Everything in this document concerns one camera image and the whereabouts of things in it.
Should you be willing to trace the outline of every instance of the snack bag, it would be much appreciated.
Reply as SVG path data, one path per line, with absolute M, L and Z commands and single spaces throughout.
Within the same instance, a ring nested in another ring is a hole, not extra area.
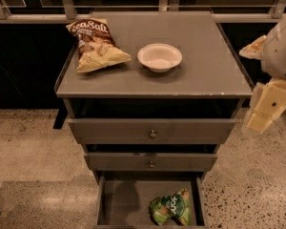
M 69 24 L 67 29 L 78 40 L 78 73 L 96 71 L 132 59 L 115 46 L 106 19 L 83 19 Z
M 162 225 L 168 218 L 176 217 L 183 225 L 190 225 L 189 191 L 181 189 L 173 196 L 155 198 L 150 205 L 153 219 Z

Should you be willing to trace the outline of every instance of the white bowl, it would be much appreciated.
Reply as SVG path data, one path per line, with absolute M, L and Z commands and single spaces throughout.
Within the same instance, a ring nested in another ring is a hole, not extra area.
M 181 52 L 168 44 L 154 43 L 142 48 L 137 57 L 141 64 L 155 73 L 164 73 L 180 64 Z

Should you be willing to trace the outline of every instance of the speckled concrete floor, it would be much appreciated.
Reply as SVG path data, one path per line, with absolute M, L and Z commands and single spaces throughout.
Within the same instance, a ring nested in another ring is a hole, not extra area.
M 261 137 L 246 109 L 203 182 L 210 228 L 286 228 L 286 113 Z M 0 229 L 92 228 L 97 184 L 56 110 L 0 110 Z

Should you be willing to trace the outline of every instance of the drawer knob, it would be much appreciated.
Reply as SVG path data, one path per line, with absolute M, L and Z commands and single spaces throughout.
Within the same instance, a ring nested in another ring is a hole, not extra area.
M 149 162 L 149 168 L 154 168 L 154 163 L 152 161 Z
M 151 130 L 151 132 L 150 132 L 150 138 L 151 138 L 151 139 L 155 139 L 155 138 L 156 138 L 156 132 L 155 132 L 155 130 Z

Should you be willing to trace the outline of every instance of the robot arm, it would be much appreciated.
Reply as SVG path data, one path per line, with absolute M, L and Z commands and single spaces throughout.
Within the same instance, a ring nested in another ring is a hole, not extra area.
M 259 59 L 262 70 L 273 77 L 266 85 L 256 84 L 244 120 L 245 135 L 261 135 L 286 110 L 286 16 L 239 54 Z

